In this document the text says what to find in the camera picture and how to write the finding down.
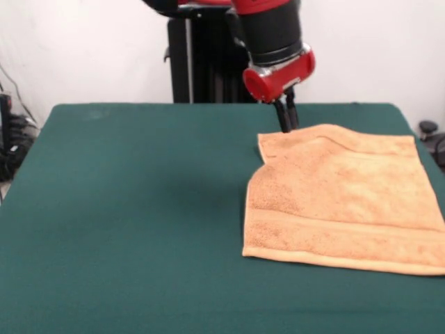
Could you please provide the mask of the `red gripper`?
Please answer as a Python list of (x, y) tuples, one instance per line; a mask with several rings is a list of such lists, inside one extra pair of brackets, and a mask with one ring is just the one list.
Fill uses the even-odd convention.
[[(314, 51), (304, 50), (300, 55), (284, 63), (270, 67), (250, 65), (243, 71), (243, 82), (251, 96), (260, 102), (273, 102), (282, 133), (297, 129), (299, 120), (293, 86), (310, 77), (315, 67)], [(284, 92), (286, 108), (278, 100)]]

